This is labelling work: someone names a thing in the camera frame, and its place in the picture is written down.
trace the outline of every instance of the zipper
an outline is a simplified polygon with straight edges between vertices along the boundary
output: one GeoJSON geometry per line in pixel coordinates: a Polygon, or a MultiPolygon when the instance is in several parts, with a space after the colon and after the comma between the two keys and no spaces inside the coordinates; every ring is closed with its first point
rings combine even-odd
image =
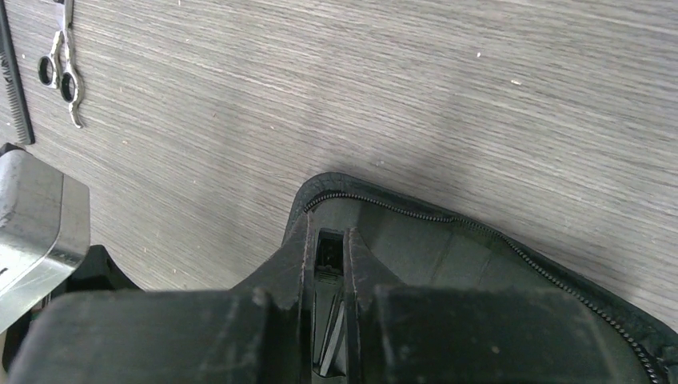
{"type": "Polygon", "coordinates": [[[650,382],[652,384],[659,384],[660,383],[660,378],[655,372],[655,369],[650,362],[650,359],[648,358],[649,354],[643,348],[641,344],[639,344],[625,329],[624,327],[616,320],[612,318],[609,314],[606,314],[601,308],[599,308],[592,300],[587,299],[583,294],[580,294],[579,292],[575,291],[572,287],[568,286],[567,284],[563,283],[560,279],[556,278],[552,274],[550,274],[544,267],[540,266],[536,261],[532,260],[532,258],[529,257],[529,255],[522,250],[511,238],[506,236],[505,234],[502,234],[501,232],[494,230],[488,226],[481,225],[476,222],[472,222],[466,218],[462,217],[455,217],[455,216],[432,216],[432,215],[427,215],[427,214],[418,214],[417,212],[411,211],[411,210],[404,210],[402,208],[398,208],[397,206],[392,206],[388,203],[385,202],[380,202],[379,200],[376,200],[374,198],[369,198],[363,195],[359,194],[349,194],[346,192],[332,192],[328,194],[323,194],[322,196],[318,196],[311,200],[310,202],[306,203],[304,206],[304,213],[308,213],[311,211],[315,206],[320,204],[321,202],[333,199],[333,198],[347,198],[351,200],[358,200],[361,202],[368,202],[371,204],[374,204],[376,206],[380,206],[381,208],[385,208],[387,210],[391,210],[392,212],[396,212],[398,214],[403,214],[405,216],[408,216],[410,218],[418,218],[420,220],[425,220],[429,222],[440,222],[440,223],[459,223],[462,225],[470,226],[474,230],[480,230],[485,232],[486,234],[490,234],[492,236],[496,236],[508,247],[510,247],[514,252],[516,252],[520,258],[524,262],[528,264],[528,266],[532,267],[538,274],[540,274],[542,277],[546,278],[549,280],[554,286],[564,290],[568,294],[571,294],[574,296],[577,300],[579,300],[582,304],[584,304],[587,308],[589,308],[594,314],[598,315],[601,317],[605,322],[607,322],[612,328],[614,328],[617,333],[628,343],[628,345],[631,347],[633,350],[633,353],[636,355],[638,358],[638,361],[640,364],[643,366],[643,369],[645,370],[645,373],[648,375],[648,378],[650,379],[650,382]]]}

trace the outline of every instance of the silver metal object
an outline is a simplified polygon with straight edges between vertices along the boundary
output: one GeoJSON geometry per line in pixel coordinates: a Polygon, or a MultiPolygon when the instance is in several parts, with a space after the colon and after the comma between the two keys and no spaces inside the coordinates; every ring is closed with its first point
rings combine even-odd
{"type": "Polygon", "coordinates": [[[75,44],[73,40],[73,1],[54,0],[59,17],[59,30],[54,34],[52,49],[38,62],[40,82],[49,88],[60,90],[62,98],[68,102],[68,111],[73,124],[82,128],[78,107],[85,96],[85,88],[75,67],[75,44]],[[62,66],[59,55],[64,50],[66,64],[62,66]]]}
{"type": "Polygon", "coordinates": [[[90,191],[23,150],[0,157],[0,333],[49,296],[90,247],[90,191]]]}

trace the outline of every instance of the scissors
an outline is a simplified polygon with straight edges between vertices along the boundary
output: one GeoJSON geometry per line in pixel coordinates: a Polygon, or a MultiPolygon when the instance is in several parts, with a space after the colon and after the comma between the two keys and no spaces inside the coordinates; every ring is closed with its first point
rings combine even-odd
{"type": "Polygon", "coordinates": [[[68,102],[68,111],[73,124],[77,128],[82,128],[78,106],[84,96],[84,87],[82,80],[75,68],[75,45],[73,43],[72,25],[73,25],[73,1],[74,0],[54,0],[57,11],[62,16],[57,18],[59,30],[54,35],[52,49],[42,56],[38,62],[38,76],[40,82],[55,90],[61,90],[62,98],[68,102]],[[66,65],[62,67],[61,54],[64,48],[64,59],[66,65]]]}

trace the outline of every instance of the zipper teeth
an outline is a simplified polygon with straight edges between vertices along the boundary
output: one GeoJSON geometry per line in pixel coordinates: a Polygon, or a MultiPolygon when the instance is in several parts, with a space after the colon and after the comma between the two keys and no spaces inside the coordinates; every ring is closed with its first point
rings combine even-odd
{"type": "Polygon", "coordinates": [[[614,328],[617,333],[631,346],[634,354],[638,357],[638,360],[640,361],[640,364],[642,364],[645,373],[648,375],[650,382],[652,384],[659,384],[660,379],[657,376],[654,368],[652,367],[652,364],[650,363],[650,359],[648,358],[648,354],[644,350],[643,346],[639,344],[634,338],[631,337],[630,334],[624,329],[624,327],[617,321],[615,321],[610,315],[606,314],[602,309],[598,308],[596,304],[594,304],[591,300],[588,300],[586,297],[584,297],[582,294],[579,292],[575,291],[573,288],[570,286],[567,286],[567,284],[564,284],[562,281],[560,281],[558,278],[554,277],[552,274],[550,274],[545,268],[540,266],[537,262],[532,260],[519,246],[516,245],[516,243],[511,240],[508,236],[505,234],[502,234],[501,232],[498,232],[496,230],[493,230],[492,228],[488,228],[487,226],[481,226],[475,222],[470,222],[467,219],[464,218],[458,218],[458,217],[453,217],[453,216],[431,216],[427,214],[418,214],[417,212],[413,212],[411,210],[403,210],[401,208],[398,208],[396,206],[391,206],[385,202],[380,202],[376,199],[373,198],[367,198],[365,196],[361,196],[359,194],[348,194],[346,192],[332,192],[330,194],[324,194],[320,197],[317,197],[313,200],[311,200],[309,203],[307,203],[304,206],[304,213],[308,213],[311,209],[313,209],[315,206],[320,204],[321,202],[324,202],[326,200],[330,200],[333,198],[349,198],[352,200],[359,200],[362,202],[369,202],[372,203],[376,206],[380,206],[382,208],[385,208],[387,210],[391,210],[393,212],[396,212],[398,214],[403,214],[405,216],[409,216],[410,218],[418,218],[420,220],[426,220],[429,222],[442,222],[442,223],[454,223],[454,222],[459,222],[462,224],[465,224],[467,226],[471,226],[476,230],[482,230],[488,234],[491,234],[493,236],[497,236],[501,240],[503,240],[514,252],[516,252],[520,258],[523,259],[524,262],[526,262],[529,266],[531,266],[538,274],[549,280],[554,286],[557,286],[558,288],[564,290],[565,292],[571,294],[579,300],[582,304],[584,304],[587,308],[589,308],[594,314],[597,314],[600,316],[605,322],[607,322],[612,328],[614,328]]]}

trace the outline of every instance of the black comb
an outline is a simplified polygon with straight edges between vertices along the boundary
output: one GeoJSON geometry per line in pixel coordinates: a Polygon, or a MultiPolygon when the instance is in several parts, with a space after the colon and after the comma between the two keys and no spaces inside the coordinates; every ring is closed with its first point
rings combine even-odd
{"type": "Polygon", "coordinates": [[[2,65],[2,77],[5,79],[7,98],[10,100],[10,111],[14,128],[17,131],[18,142],[24,145],[34,144],[35,135],[30,124],[26,96],[23,93],[21,75],[17,65],[17,57],[14,54],[10,22],[7,19],[5,1],[0,0],[0,65],[2,65]]]}

